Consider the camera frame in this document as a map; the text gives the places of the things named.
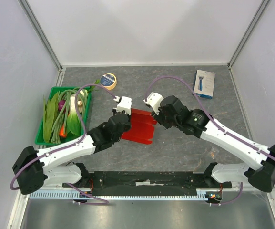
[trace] red plastic object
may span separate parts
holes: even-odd
[[[131,108],[131,128],[122,134],[122,139],[149,145],[154,135],[157,122],[151,117],[151,112]]]

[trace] gray table surface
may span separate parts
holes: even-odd
[[[162,75],[178,76],[193,86],[198,69],[216,73],[213,98],[201,99],[205,108],[225,126],[248,137],[227,66],[75,67],[66,69],[62,85],[83,86],[100,79],[105,73],[113,73],[117,77],[117,86],[112,92],[131,97],[133,108],[150,111],[143,103],[143,96],[153,79]],[[160,80],[152,91],[164,97],[175,95],[188,109],[199,108],[192,94],[176,80]],[[87,127],[93,128],[107,121],[115,106],[105,91],[93,92]],[[90,171],[204,171],[211,162],[241,162],[212,143],[184,135],[176,128],[165,130],[160,125],[155,127],[151,145],[121,140],[109,149],[74,161],[83,162]]]

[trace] cardboard box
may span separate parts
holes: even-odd
[[[202,98],[211,99],[214,94],[215,73],[197,70],[194,81],[194,92]]]

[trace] black bracket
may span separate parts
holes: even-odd
[[[268,149],[270,155],[275,157],[275,145]],[[266,161],[262,161],[263,165],[258,170],[249,168],[244,174],[247,176],[248,182],[263,192],[271,192],[275,184],[275,161],[267,158]]]
[[[114,113],[105,123],[88,132],[96,146],[95,153],[111,147],[120,141],[122,134],[131,128],[130,117],[125,113]]]
[[[37,152],[33,146],[23,149],[17,161],[14,163],[12,170],[14,174],[28,162],[37,157]],[[21,193],[24,195],[37,191],[44,184],[44,180],[47,178],[43,172],[43,163],[39,160],[28,166],[17,178]]]
[[[189,111],[174,95],[164,98],[160,103],[159,114],[152,112],[152,117],[166,129],[175,126],[186,135],[200,138],[209,118],[204,111],[194,109]]]
[[[195,196],[198,188],[220,188],[220,184],[216,181],[208,185],[205,182],[205,174],[193,172],[94,171],[90,172],[90,177],[94,183],[93,195],[95,196]],[[146,180],[151,184],[163,185],[136,186],[136,182]],[[87,181],[84,184],[84,186],[82,183],[74,185],[80,188],[90,186]],[[231,182],[223,183],[224,188],[232,188]]]

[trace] carrot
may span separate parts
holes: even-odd
[[[63,129],[64,129],[64,124],[62,125],[60,132],[59,132],[59,136],[62,138],[66,138],[66,131],[63,133]]]

